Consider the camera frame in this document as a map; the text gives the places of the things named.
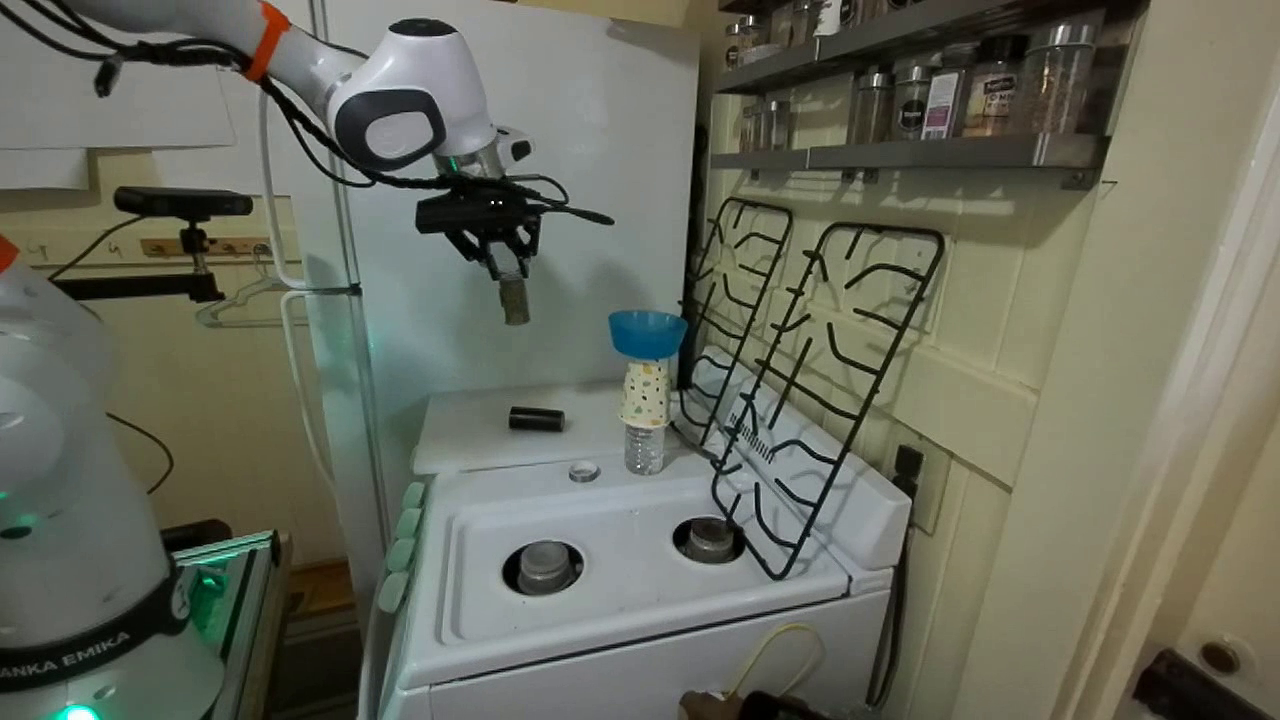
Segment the white refrigerator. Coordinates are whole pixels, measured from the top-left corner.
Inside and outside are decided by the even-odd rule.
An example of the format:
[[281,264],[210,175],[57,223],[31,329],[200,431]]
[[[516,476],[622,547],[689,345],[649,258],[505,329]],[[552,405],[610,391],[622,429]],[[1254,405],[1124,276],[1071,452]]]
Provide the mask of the white refrigerator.
[[615,223],[542,215],[533,321],[508,329],[489,272],[417,233],[417,192],[334,192],[322,215],[338,233],[307,233],[294,209],[311,284],[333,288],[307,293],[315,434],[361,600],[432,397],[621,380],[606,313],[679,307],[695,129],[693,33],[481,0],[327,4],[320,19],[334,42],[370,48],[400,14],[455,22],[493,121],[533,141],[516,172],[556,175]]

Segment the spice rack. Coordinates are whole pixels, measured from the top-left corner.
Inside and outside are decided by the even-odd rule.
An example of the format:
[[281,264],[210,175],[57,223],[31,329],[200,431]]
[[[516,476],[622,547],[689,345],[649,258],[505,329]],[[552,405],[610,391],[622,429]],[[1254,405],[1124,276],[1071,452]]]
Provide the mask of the spice rack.
[[[1138,0],[918,0],[820,37],[802,48],[785,48],[769,61],[740,64],[717,78],[717,90],[769,96],[802,78],[838,75],[865,64],[893,64],[940,48],[946,40],[974,40],[999,27],[1032,27],[1056,14],[1107,10],[1129,19]],[[1063,172],[1071,185],[1090,185],[1107,156],[1105,124],[1117,105],[1129,48],[1094,48],[1090,99],[1071,137],[951,137],[951,141],[885,141],[885,143],[828,143],[793,153],[711,153],[711,168],[744,172],[885,172],[885,168],[1002,168],[1002,172]]]

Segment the white stove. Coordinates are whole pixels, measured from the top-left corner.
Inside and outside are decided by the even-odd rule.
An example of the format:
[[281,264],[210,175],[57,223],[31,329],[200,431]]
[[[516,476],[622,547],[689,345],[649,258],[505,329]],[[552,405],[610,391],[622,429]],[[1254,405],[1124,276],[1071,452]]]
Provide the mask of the white stove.
[[[567,429],[508,431],[511,405],[564,408]],[[677,720],[683,693],[736,684],[861,715],[906,500],[870,468],[846,470],[802,565],[772,578],[717,528],[704,455],[622,468],[615,408],[606,388],[429,408],[429,480],[403,493],[386,550],[366,715]]]

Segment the gas burner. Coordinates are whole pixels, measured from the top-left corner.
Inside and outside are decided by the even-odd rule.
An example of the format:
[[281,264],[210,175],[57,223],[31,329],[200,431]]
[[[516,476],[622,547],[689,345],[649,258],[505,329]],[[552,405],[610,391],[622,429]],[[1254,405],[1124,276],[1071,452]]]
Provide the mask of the gas burner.
[[508,554],[505,585],[516,594],[556,594],[584,574],[584,550],[560,538],[536,538]]
[[693,515],[672,537],[677,550],[695,565],[733,565],[744,554],[749,538],[725,515]]

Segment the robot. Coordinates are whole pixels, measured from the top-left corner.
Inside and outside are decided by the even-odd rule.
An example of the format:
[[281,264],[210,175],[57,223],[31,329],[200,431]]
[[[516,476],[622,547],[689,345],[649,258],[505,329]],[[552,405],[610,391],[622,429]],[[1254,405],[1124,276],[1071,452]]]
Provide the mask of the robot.
[[[577,211],[505,179],[511,143],[489,121],[481,73],[441,19],[400,19],[361,61],[311,40],[260,0],[28,0],[92,48],[36,40],[99,61],[95,86],[126,64],[232,64],[292,124],[366,179],[436,186],[420,227],[443,233],[465,258],[505,281],[518,302],[538,211]],[[114,33],[180,33],[118,42]],[[417,159],[441,175],[390,175]],[[0,238],[0,715],[5,720],[196,720],[219,693],[219,658],[186,627],[184,572],[158,547],[147,494],[111,447],[109,341],[95,314],[28,272]]]

